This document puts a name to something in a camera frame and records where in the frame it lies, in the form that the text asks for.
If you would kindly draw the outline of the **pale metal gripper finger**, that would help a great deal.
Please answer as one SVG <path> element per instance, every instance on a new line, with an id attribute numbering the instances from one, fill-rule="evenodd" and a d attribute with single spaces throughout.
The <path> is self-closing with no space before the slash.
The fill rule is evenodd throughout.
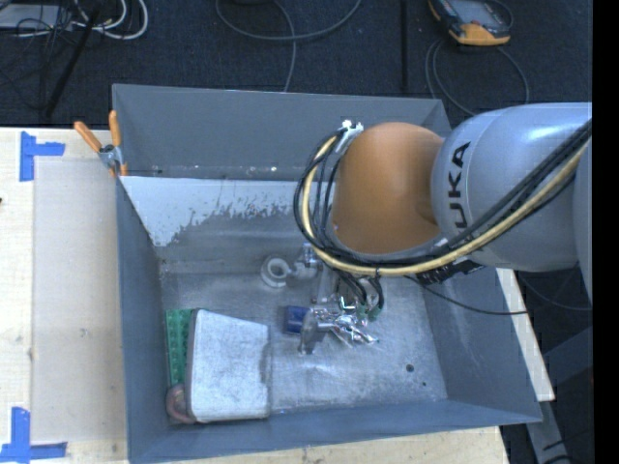
<path id="1" fill-rule="evenodd" d="M 379 341 L 378 338 L 365 333 L 357 328 L 334 326 L 334 335 L 348 346 L 357 344 L 375 344 Z"/>
<path id="2" fill-rule="evenodd" d="M 327 324 L 316 318 L 305 318 L 301 327 L 301 341 L 298 351 L 302 355 L 313 353 L 316 345 L 327 332 Z"/>

